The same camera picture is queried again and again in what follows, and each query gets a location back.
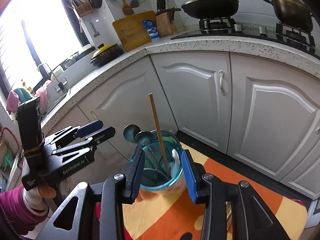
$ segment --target red cable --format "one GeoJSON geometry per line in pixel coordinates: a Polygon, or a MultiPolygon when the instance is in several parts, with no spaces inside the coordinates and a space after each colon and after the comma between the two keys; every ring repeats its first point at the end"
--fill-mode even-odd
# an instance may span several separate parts
{"type": "Polygon", "coordinates": [[[12,135],[12,137],[14,138],[14,140],[16,141],[16,144],[17,144],[18,149],[17,149],[17,151],[13,154],[13,155],[15,156],[15,155],[18,153],[18,151],[19,151],[19,143],[18,143],[18,140],[17,140],[17,138],[14,136],[14,134],[12,133],[12,131],[11,131],[8,127],[4,127],[4,128],[2,129],[2,131],[1,131],[0,141],[1,141],[1,139],[2,139],[4,130],[7,130],[7,131],[12,135]]]}

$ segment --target white cuff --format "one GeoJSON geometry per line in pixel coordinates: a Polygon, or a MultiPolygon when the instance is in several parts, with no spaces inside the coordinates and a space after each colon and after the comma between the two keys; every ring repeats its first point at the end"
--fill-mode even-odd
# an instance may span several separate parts
{"type": "Polygon", "coordinates": [[[23,201],[28,210],[36,216],[44,216],[48,213],[48,205],[40,195],[38,187],[35,187],[29,191],[23,189],[22,192],[23,201]]]}

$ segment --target person's arm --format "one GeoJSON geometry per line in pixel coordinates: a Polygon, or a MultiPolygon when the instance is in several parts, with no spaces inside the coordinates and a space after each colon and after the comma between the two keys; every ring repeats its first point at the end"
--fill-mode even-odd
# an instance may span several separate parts
{"type": "Polygon", "coordinates": [[[38,189],[27,192],[23,185],[0,194],[0,208],[19,235],[26,235],[48,215],[38,189]]]}

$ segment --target maroon sleeve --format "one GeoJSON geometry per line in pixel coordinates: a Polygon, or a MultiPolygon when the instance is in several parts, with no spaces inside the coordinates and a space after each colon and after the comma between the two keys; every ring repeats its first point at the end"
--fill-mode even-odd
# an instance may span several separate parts
{"type": "Polygon", "coordinates": [[[36,216],[26,207],[22,198],[23,185],[0,194],[0,208],[19,235],[26,235],[47,217],[36,216]]]}

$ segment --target cabinet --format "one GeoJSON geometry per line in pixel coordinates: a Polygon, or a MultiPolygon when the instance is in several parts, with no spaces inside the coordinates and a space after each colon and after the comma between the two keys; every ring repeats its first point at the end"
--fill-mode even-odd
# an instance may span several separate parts
{"type": "Polygon", "coordinates": [[[166,53],[151,59],[179,130],[226,153],[231,117],[229,54],[166,53]]]}
{"type": "Polygon", "coordinates": [[[305,195],[319,196],[320,82],[272,61],[231,54],[230,62],[227,154],[305,195]]]}
{"type": "Polygon", "coordinates": [[[138,125],[142,131],[155,129],[149,93],[153,93],[161,129],[175,133],[177,125],[149,57],[108,79],[78,106],[91,121],[100,119],[116,129],[109,141],[129,160],[135,144],[124,139],[123,129],[129,124],[138,125]]]}
{"type": "MultiPolygon", "coordinates": [[[[78,106],[70,110],[48,133],[53,134],[68,126],[88,124],[89,119],[81,112],[78,106]]],[[[74,140],[71,144],[83,141],[83,138],[74,140]]],[[[94,154],[95,161],[71,176],[71,189],[79,182],[87,181],[89,184],[105,181],[110,175],[121,171],[128,162],[108,141],[98,145],[94,154]]]]}

